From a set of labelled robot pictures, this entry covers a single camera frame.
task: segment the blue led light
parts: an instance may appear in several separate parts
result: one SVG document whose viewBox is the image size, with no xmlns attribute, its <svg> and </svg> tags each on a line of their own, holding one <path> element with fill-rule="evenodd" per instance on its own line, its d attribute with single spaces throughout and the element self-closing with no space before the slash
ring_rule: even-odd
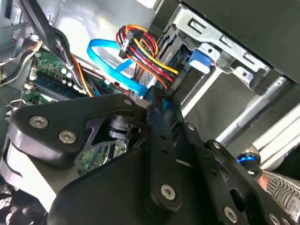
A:
<svg viewBox="0 0 300 225">
<path fill-rule="evenodd" d="M 245 160 L 252 160 L 253 161 L 253 160 L 257 160 L 257 159 L 253 156 L 247 156 L 247 157 L 243 157 L 243 158 L 238 159 L 238 163 L 243 162 Z"/>
</svg>

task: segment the red wire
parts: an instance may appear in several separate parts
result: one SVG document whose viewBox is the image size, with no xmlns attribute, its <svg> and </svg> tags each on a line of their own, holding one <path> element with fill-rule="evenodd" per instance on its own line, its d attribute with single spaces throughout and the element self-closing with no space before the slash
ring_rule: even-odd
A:
<svg viewBox="0 0 300 225">
<path fill-rule="evenodd" d="M 166 73 L 164 73 L 163 71 L 157 69 L 155 66 L 153 66 L 150 61 L 148 61 L 147 59 L 143 58 L 132 46 L 130 47 L 130 49 L 142 60 L 145 60 L 147 62 L 147 66 L 149 66 L 150 68 L 152 68 L 155 72 L 163 75 L 164 77 L 166 77 L 169 81 L 173 81 L 173 79 Z"/>
<path fill-rule="evenodd" d="M 137 28 L 135 28 L 135 27 L 128 27 L 128 29 L 134 30 L 134 29 L 137 29 Z M 148 39 L 150 39 L 152 45 L 154 46 L 154 51 L 156 51 L 156 45 L 155 45 L 155 43 L 154 43 L 153 37 L 151 37 L 151 36 L 150 36 L 148 33 L 146 33 L 146 32 L 144 32 L 144 35 L 145 35 Z"/>
</svg>

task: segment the white cable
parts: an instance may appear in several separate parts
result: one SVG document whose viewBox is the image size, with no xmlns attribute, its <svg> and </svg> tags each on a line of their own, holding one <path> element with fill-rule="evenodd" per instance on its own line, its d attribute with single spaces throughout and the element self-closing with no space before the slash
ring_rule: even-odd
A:
<svg viewBox="0 0 300 225">
<path fill-rule="evenodd" d="M 41 46 L 42 46 L 42 41 L 39 41 L 38 44 L 37 44 L 37 46 L 33 49 L 33 52 L 25 58 L 25 60 L 24 60 L 24 62 L 22 64 L 22 67 L 19 70 L 18 74 L 13 79 L 11 79 L 10 81 L 7 81 L 6 83 L 0 84 L 0 87 L 9 84 L 12 81 L 15 81 L 20 76 L 20 74 L 23 71 L 23 69 L 24 69 L 26 63 L 28 62 L 28 60 L 40 49 Z"/>
</svg>

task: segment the blue clip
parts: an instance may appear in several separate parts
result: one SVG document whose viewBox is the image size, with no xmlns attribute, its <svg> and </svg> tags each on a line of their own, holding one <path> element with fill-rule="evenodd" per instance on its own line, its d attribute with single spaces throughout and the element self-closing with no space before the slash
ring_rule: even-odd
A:
<svg viewBox="0 0 300 225">
<path fill-rule="evenodd" d="M 210 57 L 203 54 L 199 50 L 193 50 L 191 58 L 188 60 L 190 66 L 196 68 L 204 74 L 208 74 L 210 72 L 210 62 Z"/>
<path fill-rule="evenodd" d="M 118 82 L 125 84 L 130 90 L 136 92 L 139 96 L 144 96 L 147 93 L 148 88 L 142 86 L 136 81 L 125 77 L 123 74 L 120 73 L 120 71 L 126 69 L 130 64 L 133 63 L 132 60 L 127 60 L 126 62 L 120 64 L 117 68 L 114 69 L 102 58 L 100 58 L 100 56 L 92 50 L 92 47 L 108 47 L 119 50 L 120 48 L 117 42 L 103 39 L 91 40 L 88 45 L 87 53 L 100 69 L 104 70 L 107 74 L 112 76 Z"/>
</svg>

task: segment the black connector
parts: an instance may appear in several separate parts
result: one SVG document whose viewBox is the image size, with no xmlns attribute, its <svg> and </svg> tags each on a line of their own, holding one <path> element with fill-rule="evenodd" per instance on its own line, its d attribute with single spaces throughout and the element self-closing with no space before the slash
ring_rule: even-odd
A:
<svg viewBox="0 0 300 225">
<path fill-rule="evenodd" d="M 128 34 L 126 35 L 126 39 L 124 41 L 124 44 L 120 50 L 119 56 L 122 59 L 127 59 L 127 53 L 129 46 L 134 38 L 138 39 L 139 41 L 143 37 L 143 31 L 142 30 L 130 30 Z"/>
</svg>

